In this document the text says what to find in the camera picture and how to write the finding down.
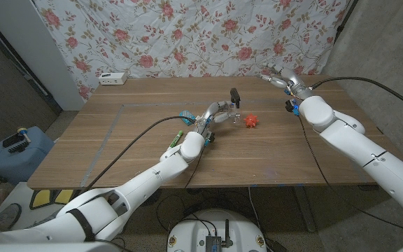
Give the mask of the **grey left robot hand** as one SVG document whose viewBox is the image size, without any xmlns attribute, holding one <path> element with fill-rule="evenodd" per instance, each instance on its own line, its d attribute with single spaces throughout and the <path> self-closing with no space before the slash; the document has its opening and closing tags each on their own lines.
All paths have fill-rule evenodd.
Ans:
<svg viewBox="0 0 403 252">
<path fill-rule="evenodd" d="M 232 101 L 213 102 L 203 115 L 196 121 L 195 132 L 205 137 L 213 123 L 222 123 L 232 119 L 237 121 L 240 117 L 240 103 Z"/>
</svg>

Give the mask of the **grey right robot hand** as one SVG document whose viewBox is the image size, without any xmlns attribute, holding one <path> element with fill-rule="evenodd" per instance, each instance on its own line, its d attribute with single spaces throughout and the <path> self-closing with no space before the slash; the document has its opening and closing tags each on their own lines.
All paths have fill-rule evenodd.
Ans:
<svg viewBox="0 0 403 252">
<path fill-rule="evenodd" d="M 307 99 L 312 96 L 312 91 L 305 86 L 303 80 L 291 69 L 285 68 L 277 64 L 264 65 L 279 77 L 260 74 L 259 77 L 271 83 L 273 86 L 288 90 L 292 95 L 299 99 Z"/>
</svg>

